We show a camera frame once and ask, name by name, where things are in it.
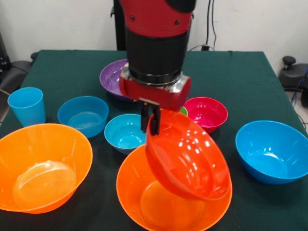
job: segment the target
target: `purple bowl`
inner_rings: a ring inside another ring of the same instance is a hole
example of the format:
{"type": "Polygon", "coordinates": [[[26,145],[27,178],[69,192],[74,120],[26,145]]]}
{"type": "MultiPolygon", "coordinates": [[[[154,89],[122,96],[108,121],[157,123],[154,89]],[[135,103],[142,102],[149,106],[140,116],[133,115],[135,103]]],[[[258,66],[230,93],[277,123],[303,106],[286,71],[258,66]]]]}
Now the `purple bowl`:
{"type": "Polygon", "coordinates": [[[100,74],[100,82],[101,85],[117,99],[132,102],[131,99],[122,95],[119,85],[121,71],[127,62],[127,59],[121,59],[107,65],[100,74]]]}

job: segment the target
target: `dark green table cover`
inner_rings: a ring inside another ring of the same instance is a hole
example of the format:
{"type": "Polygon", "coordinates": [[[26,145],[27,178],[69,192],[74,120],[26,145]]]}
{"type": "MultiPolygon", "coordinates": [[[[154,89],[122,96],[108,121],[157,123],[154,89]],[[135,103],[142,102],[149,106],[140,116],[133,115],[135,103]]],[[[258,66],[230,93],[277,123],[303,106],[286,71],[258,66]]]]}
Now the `dark green table cover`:
{"type": "MultiPolygon", "coordinates": [[[[99,82],[107,64],[125,57],[119,51],[41,51],[23,87],[42,89],[51,123],[58,122],[57,110],[65,101],[81,95],[104,99],[110,108],[108,120],[138,113],[138,104],[115,100],[99,82]]],[[[210,230],[308,230],[308,177],[279,186],[259,183],[244,170],[235,148],[236,132],[253,120],[280,121],[307,135],[264,53],[190,52],[183,70],[192,77],[190,97],[215,98],[229,111],[228,121],[212,137],[228,162],[233,197],[226,215],[210,230]]],[[[0,137],[18,128],[10,110],[0,137]]],[[[143,230],[126,215],[116,195],[116,175],[125,157],[108,145],[103,133],[90,142],[91,171],[65,205],[41,215],[0,211],[0,231],[143,230]]]]}

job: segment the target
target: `black cylinder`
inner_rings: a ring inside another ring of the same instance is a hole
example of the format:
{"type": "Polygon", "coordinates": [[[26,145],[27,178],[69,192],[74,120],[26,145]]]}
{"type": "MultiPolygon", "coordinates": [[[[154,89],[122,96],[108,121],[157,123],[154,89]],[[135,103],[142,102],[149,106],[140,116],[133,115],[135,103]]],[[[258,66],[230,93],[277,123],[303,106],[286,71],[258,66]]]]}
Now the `black cylinder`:
{"type": "Polygon", "coordinates": [[[177,81],[189,32],[168,38],[152,38],[127,29],[126,36],[129,71],[137,81],[149,85],[168,85],[177,81]]]}

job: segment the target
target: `white wall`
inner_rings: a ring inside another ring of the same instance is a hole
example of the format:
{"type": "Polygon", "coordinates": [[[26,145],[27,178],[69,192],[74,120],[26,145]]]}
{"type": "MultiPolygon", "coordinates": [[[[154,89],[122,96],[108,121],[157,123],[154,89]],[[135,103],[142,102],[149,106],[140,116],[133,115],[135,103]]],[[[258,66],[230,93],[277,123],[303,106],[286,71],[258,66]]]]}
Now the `white wall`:
{"type": "MultiPolygon", "coordinates": [[[[12,60],[40,49],[115,50],[112,0],[0,0],[12,60]]],[[[198,0],[189,48],[205,42],[207,0],[198,0]]],[[[216,50],[265,51],[276,72],[290,54],[308,62],[307,0],[215,0],[216,50]]]]}

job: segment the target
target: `green bowl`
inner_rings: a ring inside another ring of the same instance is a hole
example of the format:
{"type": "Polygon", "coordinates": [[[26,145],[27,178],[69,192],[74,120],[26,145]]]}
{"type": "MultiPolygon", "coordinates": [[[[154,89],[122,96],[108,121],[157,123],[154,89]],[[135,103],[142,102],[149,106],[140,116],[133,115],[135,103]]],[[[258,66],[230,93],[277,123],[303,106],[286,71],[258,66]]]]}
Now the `green bowl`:
{"type": "Polygon", "coordinates": [[[182,107],[179,112],[182,113],[185,116],[188,116],[188,111],[187,111],[187,109],[185,107],[182,107]]]}

